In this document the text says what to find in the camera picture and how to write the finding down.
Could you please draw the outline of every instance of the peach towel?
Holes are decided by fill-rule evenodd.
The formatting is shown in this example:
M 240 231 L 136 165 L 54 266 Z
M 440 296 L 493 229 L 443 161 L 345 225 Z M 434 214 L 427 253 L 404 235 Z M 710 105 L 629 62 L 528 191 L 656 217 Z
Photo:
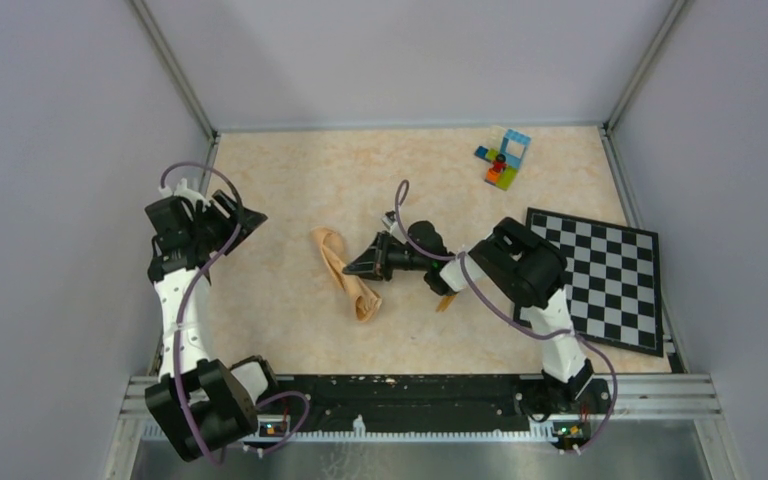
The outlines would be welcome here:
M 381 308 L 381 296 L 375 290 L 367 287 L 360 277 L 343 275 L 343 267 L 346 266 L 346 262 L 342 258 L 346 250 L 343 237 L 326 227 L 316 227 L 310 233 L 322 253 L 325 266 L 328 267 L 328 271 L 331 272 L 331 276 L 337 282 L 337 286 L 349 295 L 358 321 L 370 320 Z

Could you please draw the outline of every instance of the green block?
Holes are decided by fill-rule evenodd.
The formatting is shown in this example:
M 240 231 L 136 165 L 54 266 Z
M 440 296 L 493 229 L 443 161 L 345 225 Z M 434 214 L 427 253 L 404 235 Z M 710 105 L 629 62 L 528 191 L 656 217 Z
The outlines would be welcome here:
M 508 167 L 505 169 L 504 172 L 502 172 L 502 175 L 499 176 L 499 181 L 496 182 L 496 186 L 501 188 L 502 190 L 507 191 L 508 188 L 511 186 L 511 183 L 513 183 L 514 178 L 516 178 L 517 169 L 513 167 Z

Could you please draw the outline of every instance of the checkerboard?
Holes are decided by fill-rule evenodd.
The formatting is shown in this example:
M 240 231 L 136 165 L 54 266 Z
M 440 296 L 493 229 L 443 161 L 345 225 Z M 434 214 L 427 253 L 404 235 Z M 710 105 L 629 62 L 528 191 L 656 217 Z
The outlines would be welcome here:
M 658 235 L 529 208 L 526 226 L 567 258 L 564 284 L 575 330 L 594 342 L 663 356 Z M 514 318 L 531 326 L 525 309 Z

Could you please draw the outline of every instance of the white panel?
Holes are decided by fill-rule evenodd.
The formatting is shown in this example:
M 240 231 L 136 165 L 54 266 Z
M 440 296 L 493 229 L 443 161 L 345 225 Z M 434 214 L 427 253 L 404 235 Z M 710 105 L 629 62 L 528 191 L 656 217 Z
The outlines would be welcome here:
M 206 140 L 124 1 L 0 1 L 0 479 L 99 478 L 160 332 L 160 171 Z
M 696 2 L 617 146 L 684 353 L 768 478 L 768 2 Z
M 150 0 L 222 129 L 607 119 L 670 0 Z

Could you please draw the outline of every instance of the toy building block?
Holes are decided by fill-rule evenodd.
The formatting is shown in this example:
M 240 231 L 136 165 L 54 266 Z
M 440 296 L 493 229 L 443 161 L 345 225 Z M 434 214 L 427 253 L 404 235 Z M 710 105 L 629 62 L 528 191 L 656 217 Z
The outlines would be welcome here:
M 501 128 L 494 129 L 497 133 L 499 149 L 480 146 L 475 150 L 475 156 L 490 163 L 494 163 L 498 155 L 502 155 L 505 160 L 505 168 L 500 172 L 498 168 L 488 170 L 485 181 L 502 190 L 510 188 L 516 174 L 522 168 L 522 162 L 525 159 L 525 152 L 531 145 L 531 137 L 524 135 L 516 130 L 508 129 L 501 133 Z

